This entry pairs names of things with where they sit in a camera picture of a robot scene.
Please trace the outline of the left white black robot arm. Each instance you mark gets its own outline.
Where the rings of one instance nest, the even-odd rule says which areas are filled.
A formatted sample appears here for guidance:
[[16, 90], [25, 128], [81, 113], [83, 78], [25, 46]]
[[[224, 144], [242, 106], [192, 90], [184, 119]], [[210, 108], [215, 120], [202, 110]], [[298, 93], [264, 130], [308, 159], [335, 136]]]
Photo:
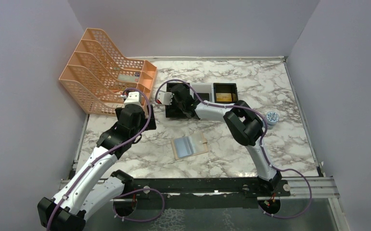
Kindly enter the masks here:
[[103, 132], [84, 166], [52, 198], [38, 203], [38, 215], [48, 231], [81, 231], [112, 198], [132, 193], [132, 177], [118, 170], [102, 185], [98, 181], [146, 130], [156, 129], [151, 105], [129, 103], [116, 108], [117, 121]]

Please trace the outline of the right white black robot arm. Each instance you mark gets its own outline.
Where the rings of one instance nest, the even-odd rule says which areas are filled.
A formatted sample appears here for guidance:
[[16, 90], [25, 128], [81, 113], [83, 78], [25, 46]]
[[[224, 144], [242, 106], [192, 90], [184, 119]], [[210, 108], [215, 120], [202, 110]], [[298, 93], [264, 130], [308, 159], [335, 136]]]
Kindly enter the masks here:
[[191, 96], [190, 91], [185, 84], [176, 84], [170, 88], [168, 94], [172, 103], [187, 118], [224, 122], [236, 142], [249, 152], [257, 170], [260, 192], [266, 196], [276, 192], [281, 173], [275, 169], [266, 154], [263, 144], [263, 120], [245, 101], [213, 103]]

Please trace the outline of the black card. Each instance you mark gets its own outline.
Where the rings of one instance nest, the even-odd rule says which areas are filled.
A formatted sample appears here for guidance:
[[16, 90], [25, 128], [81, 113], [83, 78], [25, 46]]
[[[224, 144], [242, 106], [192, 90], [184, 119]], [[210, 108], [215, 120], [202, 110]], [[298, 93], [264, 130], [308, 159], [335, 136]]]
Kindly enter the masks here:
[[209, 93], [198, 93], [198, 95], [200, 96], [200, 98], [203, 100], [203, 101], [210, 101], [210, 94]]

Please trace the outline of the gold card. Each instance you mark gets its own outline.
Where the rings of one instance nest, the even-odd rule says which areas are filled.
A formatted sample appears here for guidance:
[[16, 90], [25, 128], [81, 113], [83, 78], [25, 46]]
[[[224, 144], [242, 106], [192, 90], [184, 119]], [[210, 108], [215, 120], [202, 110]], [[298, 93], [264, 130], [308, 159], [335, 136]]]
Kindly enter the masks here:
[[233, 94], [232, 93], [216, 93], [217, 102], [232, 102]]

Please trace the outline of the black left tray bin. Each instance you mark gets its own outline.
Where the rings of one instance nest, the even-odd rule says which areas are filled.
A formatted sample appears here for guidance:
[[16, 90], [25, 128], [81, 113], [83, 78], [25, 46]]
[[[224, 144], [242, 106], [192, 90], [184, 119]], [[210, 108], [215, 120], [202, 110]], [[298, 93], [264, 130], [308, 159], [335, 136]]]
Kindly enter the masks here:
[[167, 83], [167, 92], [173, 93], [173, 102], [171, 105], [165, 106], [166, 118], [172, 119], [186, 119], [186, 114], [183, 113], [183, 109], [186, 108], [190, 100], [190, 89], [184, 83]]

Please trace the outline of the black tray bin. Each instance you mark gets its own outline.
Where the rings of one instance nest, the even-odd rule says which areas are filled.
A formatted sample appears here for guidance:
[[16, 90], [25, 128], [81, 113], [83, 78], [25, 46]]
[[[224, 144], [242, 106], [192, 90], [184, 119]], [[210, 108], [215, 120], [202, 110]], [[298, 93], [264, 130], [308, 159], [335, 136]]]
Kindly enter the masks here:
[[236, 103], [239, 100], [236, 83], [213, 83], [214, 102]]
[[190, 89], [184, 83], [167, 83], [167, 92], [173, 93], [173, 102], [171, 105], [165, 106], [166, 118], [172, 119], [186, 119], [186, 114], [183, 113], [183, 109], [186, 108], [190, 100]]

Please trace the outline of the white middle tray bin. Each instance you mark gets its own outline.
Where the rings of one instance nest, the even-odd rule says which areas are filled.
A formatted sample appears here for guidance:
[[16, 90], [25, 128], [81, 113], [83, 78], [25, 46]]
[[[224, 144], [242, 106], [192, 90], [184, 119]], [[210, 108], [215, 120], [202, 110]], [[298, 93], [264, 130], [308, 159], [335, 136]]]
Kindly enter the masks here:
[[214, 102], [214, 84], [213, 83], [190, 83], [190, 86], [196, 91], [196, 93], [209, 93], [210, 102]]

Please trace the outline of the black right tray bin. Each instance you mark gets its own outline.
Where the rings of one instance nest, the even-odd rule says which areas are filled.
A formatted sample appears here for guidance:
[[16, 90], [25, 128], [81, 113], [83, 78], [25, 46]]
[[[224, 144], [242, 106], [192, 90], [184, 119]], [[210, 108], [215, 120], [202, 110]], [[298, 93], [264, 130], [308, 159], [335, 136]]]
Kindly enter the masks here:
[[239, 100], [236, 83], [213, 83], [214, 102], [236, 103]]

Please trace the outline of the items in organizer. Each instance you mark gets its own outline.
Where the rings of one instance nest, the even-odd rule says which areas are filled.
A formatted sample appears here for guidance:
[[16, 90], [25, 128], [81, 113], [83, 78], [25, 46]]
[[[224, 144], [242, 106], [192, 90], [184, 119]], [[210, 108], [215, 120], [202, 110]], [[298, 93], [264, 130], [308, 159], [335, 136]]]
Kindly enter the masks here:
[[127, 88], [136, 88], [140, 79], [141, 72], [137, 70], [127, 70], [111, 67], [103, 74], [103, 84], [110, 91], [105, 97], [105, 104], [110, 107], [119, 106], [122, 103], [122, 91]]

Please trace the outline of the peach plastic file organizer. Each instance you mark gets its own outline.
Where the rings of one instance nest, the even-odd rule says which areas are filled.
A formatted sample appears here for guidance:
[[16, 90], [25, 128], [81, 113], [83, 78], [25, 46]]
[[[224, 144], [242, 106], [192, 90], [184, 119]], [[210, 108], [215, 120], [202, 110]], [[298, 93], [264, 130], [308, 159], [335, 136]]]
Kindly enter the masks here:
[[150, 98], [157, 67], [125, 57], [107, 33], [87, 28], [59, 77], [86, 114], [112, 116], [123, 104], [123, 90], [136, 88]]

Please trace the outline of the blue white round tin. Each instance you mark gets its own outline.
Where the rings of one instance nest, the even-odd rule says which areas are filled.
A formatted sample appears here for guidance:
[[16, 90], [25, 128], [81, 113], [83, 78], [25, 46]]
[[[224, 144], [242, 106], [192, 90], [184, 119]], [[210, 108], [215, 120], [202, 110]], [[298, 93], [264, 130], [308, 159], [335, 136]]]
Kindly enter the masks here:
[[280, 116], [279, 116], [279, 114], [277, 112], [268, 111], [266, 113], [265, 119], [266, 119], [266, 122], [267, 122], [267, 124], [269, 126], [274, 126], [274, 125], [276, 125], [279, 122]]

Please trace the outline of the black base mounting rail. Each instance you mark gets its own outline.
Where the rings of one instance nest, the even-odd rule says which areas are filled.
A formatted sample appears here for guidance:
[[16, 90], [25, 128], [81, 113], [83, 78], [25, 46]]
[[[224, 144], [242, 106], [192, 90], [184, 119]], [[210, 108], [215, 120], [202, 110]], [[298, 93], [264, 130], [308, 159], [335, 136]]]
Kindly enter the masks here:
[[288, 182], [280, 180], [274, 190], [259, 178], [137, 178], [123, 192], [134, 195], [113, 199], [117, 210], [258, 208], [258, 200], [288, 197]]

